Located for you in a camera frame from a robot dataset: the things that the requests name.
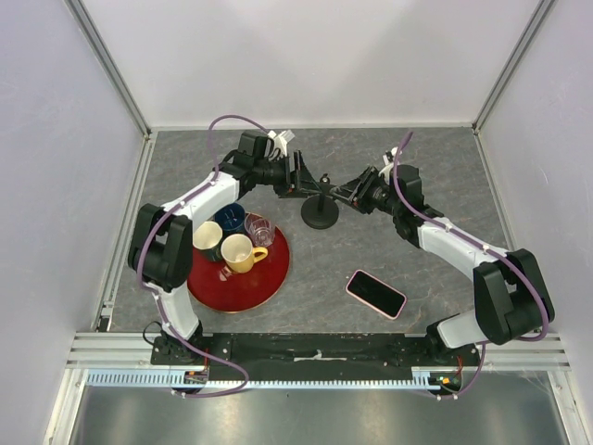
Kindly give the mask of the black phone stand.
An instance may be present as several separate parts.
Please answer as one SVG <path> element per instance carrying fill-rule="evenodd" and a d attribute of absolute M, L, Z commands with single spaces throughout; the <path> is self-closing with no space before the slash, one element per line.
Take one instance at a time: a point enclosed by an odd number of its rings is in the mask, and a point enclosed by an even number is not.
<path fill-rule="evenodd" d="M 324 230 L 337 222 L 339 208 L 328 195 L 331 189 L 331 179 L 327 173 L 320 178 L 319 188 L 318 193 L 308 197 L 302 204 L 301 218 L 307 226 L 316 230 Z"/>

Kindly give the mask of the phone with pink case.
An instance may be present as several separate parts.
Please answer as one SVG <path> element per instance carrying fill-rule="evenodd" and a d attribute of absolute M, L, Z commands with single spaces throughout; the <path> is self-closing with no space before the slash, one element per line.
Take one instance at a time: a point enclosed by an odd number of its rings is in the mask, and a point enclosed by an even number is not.
<path fill-rule="evenodd" d="M 349 278 L 346 292 L 389 320 L 396 320 L 407 303 L 401 291 L 362 270 Z"/>

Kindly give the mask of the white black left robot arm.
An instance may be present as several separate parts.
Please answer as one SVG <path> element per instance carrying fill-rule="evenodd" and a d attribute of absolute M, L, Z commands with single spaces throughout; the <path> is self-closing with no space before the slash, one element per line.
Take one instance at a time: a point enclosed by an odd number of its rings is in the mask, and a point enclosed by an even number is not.
<path fill-rule="evenodd" d="M 175 337 L 171 354 L 193 364 L 203 354 L 195 334 L 200 321 L 192 309 L 187 279 L 193 266 L 192 236 L 216 211 L 257 185 L 270 185 L 281 198 L 327 195 L 330 182 L 315 180 L 302 155 L 270 159 L 265 150 L 234 150 L 199 185 L 173 201 L 139 209 L 128 254 L 139 287 L 152 294 L 165 332 Z"/>

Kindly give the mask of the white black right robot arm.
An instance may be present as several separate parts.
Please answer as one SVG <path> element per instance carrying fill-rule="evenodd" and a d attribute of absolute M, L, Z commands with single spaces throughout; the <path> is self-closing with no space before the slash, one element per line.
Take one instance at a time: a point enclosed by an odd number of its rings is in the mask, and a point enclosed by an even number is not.
<path fill-rule="evenodd" d="M 443 213 L 424 202 L 417 168 L 397 166 L 391 178 L 374 168 L 332 187 L 332 197 L 363 214 L 390 215 L 397 234 L 416 248 L 432 253 L 473 284 L 473 308 L 430 324 L 424 341 L 426 358 L 438 365 L 453 359 L 458 348 L 546 336 L 555 310 L 535 255 L 489 246 L 462 231 Z"/>

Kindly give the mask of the clear drinking glass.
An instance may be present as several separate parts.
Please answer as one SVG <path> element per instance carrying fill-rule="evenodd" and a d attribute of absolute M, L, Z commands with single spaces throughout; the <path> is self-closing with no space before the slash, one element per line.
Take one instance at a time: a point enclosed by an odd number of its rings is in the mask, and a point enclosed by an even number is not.
<path fill-rule="evenodd" d="M 275 225 L 271 220 L 249 212 L 245 219 L 245 229 L 255 247 L 267 248 L 272 245 L 275 238 Z"/>

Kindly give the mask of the dark blue mug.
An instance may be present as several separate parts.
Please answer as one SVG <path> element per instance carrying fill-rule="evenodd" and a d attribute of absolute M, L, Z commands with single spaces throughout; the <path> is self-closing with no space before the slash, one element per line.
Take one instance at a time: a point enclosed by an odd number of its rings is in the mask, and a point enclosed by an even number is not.
<path fill-rule="evenodd" d="M 246 211 L 238 203 L 224 206 L 214 214 L 213 219 L 221 228 L 224 237 L 246 233 Z"/>

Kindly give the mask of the yellow mug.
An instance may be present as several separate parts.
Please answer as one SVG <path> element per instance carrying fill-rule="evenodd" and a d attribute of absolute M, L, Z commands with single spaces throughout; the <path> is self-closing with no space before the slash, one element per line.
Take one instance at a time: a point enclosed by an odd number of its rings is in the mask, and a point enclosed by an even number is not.
<path fill-rule="evenodd" d="M 233 273 L 248 273 L 256 263 L 267 258 L 268 249 L 255 247 L 246 235 L 235 234 L 222 242 L 221 255 Z"/>

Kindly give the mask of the cream and green mug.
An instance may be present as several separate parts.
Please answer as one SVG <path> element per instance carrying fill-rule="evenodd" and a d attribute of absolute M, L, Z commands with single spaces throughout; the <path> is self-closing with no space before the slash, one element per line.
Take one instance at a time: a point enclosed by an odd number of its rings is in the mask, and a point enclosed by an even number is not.
<path fill-rule="evenodd" d="M 203 222 L 193 234 L 193 247 L 207 261 L 222 260 L 223 231 L 214 221 Z"/>

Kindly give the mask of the red round tray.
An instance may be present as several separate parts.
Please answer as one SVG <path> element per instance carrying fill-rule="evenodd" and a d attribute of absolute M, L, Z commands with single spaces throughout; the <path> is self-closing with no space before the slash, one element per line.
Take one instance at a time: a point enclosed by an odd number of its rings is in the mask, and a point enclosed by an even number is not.
<path fill-rule="evenodd" d="M 193 268 L 187 280 L 189 294 L 219 312 L 243 312 L 273 297 L 290 266 L 290 248 L 282 230 L 275 228 L 269 255 L 248 273 L 232 272 L 224 261 L 208 261 L 193 249 Z"/>

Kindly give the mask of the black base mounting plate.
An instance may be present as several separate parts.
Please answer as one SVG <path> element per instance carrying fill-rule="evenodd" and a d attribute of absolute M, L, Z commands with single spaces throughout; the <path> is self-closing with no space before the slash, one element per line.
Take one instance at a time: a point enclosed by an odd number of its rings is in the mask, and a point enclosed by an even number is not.
<path fill-rule="evenodd" d="M 475 366 L 477 347 L 439 350 L 424 337 L 404 334 L 202 334 L 188 340 L 195 348 L 241 366 L 333 359 L 387 363 L 398 367 Z"/>

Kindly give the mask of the aluminium frame rail front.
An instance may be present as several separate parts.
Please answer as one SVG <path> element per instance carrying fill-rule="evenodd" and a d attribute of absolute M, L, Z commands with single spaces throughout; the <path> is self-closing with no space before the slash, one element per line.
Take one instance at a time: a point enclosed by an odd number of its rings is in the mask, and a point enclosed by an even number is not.
<path fill-rule="evenodd" d="M 79 333 L 70 347 L 68 368 L 146 368 L 152 348 L 139 333 Z M 538 342 L 513 340 L 486 346 L 485 369 L 493 371 L 568 371 L 561 339 L 550 334 Z"/>

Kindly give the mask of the aluminium frame post left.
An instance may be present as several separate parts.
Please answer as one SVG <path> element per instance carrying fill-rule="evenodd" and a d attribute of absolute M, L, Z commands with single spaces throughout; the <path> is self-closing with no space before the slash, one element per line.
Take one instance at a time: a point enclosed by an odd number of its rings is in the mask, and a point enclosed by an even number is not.
<path fill-rule="evenodd" d="M 134 99 L 129 86 L 125 82 L 115 59 L 107 48 L 107 44 L 101 36 L 101 33 L 85 3 L 81 0 L 65 0 L 64 3 L 77 22 L 87 43 L 92 48 L 99 64 L 107 75 L 109 82 L 114 88 L 117 96 L 120 98 L 122 105 L 130 115 L 133 123 L 141 135 L 144 138 L 148 138 L 152 133 L 150 125 Z"/>

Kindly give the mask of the aluminium frame post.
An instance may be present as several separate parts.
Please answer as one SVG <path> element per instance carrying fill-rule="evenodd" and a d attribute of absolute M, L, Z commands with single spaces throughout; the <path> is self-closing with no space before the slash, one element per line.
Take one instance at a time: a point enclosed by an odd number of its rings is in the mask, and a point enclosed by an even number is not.
<path fill-rule="evenodd" d="M 125 82 L 115 59 L 107 48 L 107 44 L 101 36 L 101 33 L 85 3 L 81 0 L 65 0 L 64 3 L 77 22 L 87 43 L 92 48 L 99 64 L 107 75 L 109 82 L 114 88 L 117 96 L 120 98 L 122 105 L 130 115 L 133 123 L 141 135 L 144 138 L 148 138 L 152 133 L 150 125 L 134 99 L 129 86 Z"/>
<path fill-rule="evenodd" d="M 524 26 L 523 31 L 505 61 L 497 79 L 487 94 L 485 102 L 480 107 L 473 120 L 472 130 L 474 135 L 478 135 L 485 126 L 496 104 L 499 102 L 511 82 L 514 73 L 518 70 L 532 43 L 536 39 L 537 34 L 556 4 L 556 0 L 539 0 L 536 3 L 533 13 Z"/>

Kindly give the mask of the aluminium frame post right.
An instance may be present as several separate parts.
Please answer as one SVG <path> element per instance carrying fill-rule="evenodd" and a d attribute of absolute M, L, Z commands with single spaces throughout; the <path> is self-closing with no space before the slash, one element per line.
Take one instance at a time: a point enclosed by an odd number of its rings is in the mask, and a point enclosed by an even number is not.
<path fill-rule="evenodd" d="M 556 4 L 556 0 L 539 0 L 536 3 L 533 13 L 524 26 L 523 31 L 505 61 L 497 79 L 487 94 L 485 102 L 480 107 L 473 120 L 472 130 L 474 135 L 478 135 L 485 126 L 496 104 L 499 102 L 511 82 L 514 73 L 518 70 L 532 43 L 536 39 L 537 34 Z"/>

